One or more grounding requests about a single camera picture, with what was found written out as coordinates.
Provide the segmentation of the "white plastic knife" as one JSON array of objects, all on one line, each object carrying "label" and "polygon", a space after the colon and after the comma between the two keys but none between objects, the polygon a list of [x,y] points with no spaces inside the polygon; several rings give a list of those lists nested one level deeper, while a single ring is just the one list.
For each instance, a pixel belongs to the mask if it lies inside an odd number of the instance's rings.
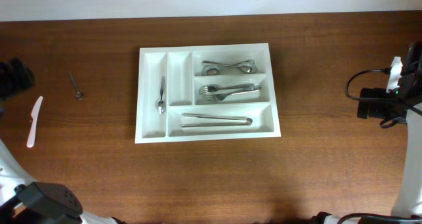
[{"label": "white plastic knife", "polygon": [[37,122],[38,122],[38,115],[40,112],[40,107],[43,101],[43,97],[40,96],[37,101],[35,102],[32,112],[31,112],[31,118],[32,118],[32,124],[30,127],[30,132],[28,135],[26,146],[28,148],[32,148],[36,141],[36,129],[37,129]]}]

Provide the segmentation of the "metal tweezers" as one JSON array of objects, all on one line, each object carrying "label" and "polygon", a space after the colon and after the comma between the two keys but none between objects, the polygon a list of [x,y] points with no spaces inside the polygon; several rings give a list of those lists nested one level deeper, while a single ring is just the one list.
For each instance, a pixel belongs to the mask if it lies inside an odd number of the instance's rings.
[{"label": "metal tweezers", "polygon": [[249,126],[253,120],[249,117],[206,115],[197,113],[182,114],[182,128],[213,127],[213,126]]}]

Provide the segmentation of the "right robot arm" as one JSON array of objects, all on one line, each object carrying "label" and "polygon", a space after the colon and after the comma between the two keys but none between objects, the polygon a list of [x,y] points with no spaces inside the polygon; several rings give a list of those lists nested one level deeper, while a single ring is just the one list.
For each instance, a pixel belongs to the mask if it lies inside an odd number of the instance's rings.
[{"label": "right robot arm", "polygon": [[[385,88],[362,88],[359,96],[349,93],[352,81],[362,74],[379,72],[389,76]],[[413,42],[406,59],[394,58],[384,69],[369,69],[353,75],[345,85],[347,98],[358,102],[357,117],[381,120],[380,128],[407,126],[407,150],[400,193],[390,215],[351,213],[338,217],[320,212],[313,224],[420,223],[421,222],[421,42]]]}]

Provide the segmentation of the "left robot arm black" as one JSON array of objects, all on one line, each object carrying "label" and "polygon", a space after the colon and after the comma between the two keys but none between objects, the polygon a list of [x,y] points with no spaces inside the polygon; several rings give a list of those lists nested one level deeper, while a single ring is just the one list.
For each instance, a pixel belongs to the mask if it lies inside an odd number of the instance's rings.
[{"label": "left robot arm black", "polygon": [[[1,61],[1,102],[35,84],[33,72],[17,58]],[[40,96],[31,112],[27,147],[35,144]],[[1,223],[126,223],[116,217],[100,217],[84,211],[66,186],[38,182],[16,161],[1,139]]]}]

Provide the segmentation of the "small metal teaspoon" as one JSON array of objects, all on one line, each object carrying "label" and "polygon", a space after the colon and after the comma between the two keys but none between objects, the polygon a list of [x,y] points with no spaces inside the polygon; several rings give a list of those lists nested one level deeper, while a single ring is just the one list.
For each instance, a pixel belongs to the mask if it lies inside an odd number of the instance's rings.
[{"label": "small metal teaspoon", "polygon": [[78,84],[76,83],[76,80],[72,73],[69,71],[68,74],[75,89],[75,99],[81,100],[84,97],[84,94],[79,90]]},{"label": "small metal teaspoon", "polygon": [[166,105],[164,101],[165,83],[166,83],[166,78],[165,76],[162,76],[161,82],[160,82],[160,98],[157,104],[157,110],[160,115],[163,115],[166,112]]}]

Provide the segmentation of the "metal fork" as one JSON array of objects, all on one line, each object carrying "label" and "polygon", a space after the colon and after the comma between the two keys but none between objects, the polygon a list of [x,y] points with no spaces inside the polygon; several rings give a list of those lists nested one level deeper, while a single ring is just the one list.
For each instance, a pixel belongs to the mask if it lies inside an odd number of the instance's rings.
[{"label": "metal fork", "polygon": [[234,86],[219,86],[217,84],[209,84],[202,86],[198,89],[199,94],[211,94],[218,92],[220,90],[232,90],[232,89],[253,89],[255,88],[254,84],[238,84]]},{"label": "metal fork", "polygon": [[253,88],[242,88],[240,90],[236,90],[236,91],[228,92],[228,93],[223,93],[223,94],[207,94],[207,95],[205,95],[205,100],[211,101],[211,102],[221,102],[221,101],[225,100],[228,96],[246,94],[246,93],[251,93],[251,92],[259,92],[261,89],[262,89],[261,86],[255,86]]}]

